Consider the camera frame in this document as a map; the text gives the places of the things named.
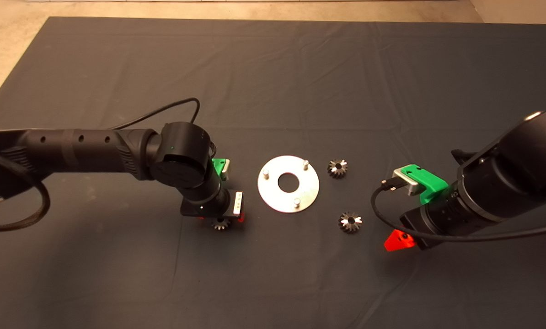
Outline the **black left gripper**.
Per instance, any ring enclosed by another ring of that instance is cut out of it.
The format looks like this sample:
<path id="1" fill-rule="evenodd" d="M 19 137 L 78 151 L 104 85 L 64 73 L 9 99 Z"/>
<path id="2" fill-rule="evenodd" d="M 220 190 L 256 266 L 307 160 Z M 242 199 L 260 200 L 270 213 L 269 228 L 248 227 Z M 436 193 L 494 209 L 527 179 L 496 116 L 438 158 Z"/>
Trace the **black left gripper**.
<path id="1" fill-rule="evenodd" d="M 184 217 L 237 219 L 238 223 L 244 223 L 246 215 L 242 212 L 244 191 L 227 189 L 223 184 L 218 185 L 214 196 L 193 202 L 183 199 L 180 206 L 180 214 Z"/>

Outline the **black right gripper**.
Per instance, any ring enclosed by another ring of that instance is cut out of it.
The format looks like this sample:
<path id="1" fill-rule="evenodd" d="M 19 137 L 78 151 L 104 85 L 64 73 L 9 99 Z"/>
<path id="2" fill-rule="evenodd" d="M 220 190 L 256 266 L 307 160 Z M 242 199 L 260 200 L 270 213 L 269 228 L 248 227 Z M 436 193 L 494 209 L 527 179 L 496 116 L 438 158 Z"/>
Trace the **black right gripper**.
<path id="1" fill-rule="evenodd" d="M 430 203 L 403 213 L 400 221 L 403 227 L 420 233 L 451 236 L 464 236 L 470 233 L 470 212 L 459 200 L 457 192 L 443 192 Z M 393 230 L 384 241 L 384 248 L 388 252 L 415 246 L 413 237 L 401 230 Z"/>

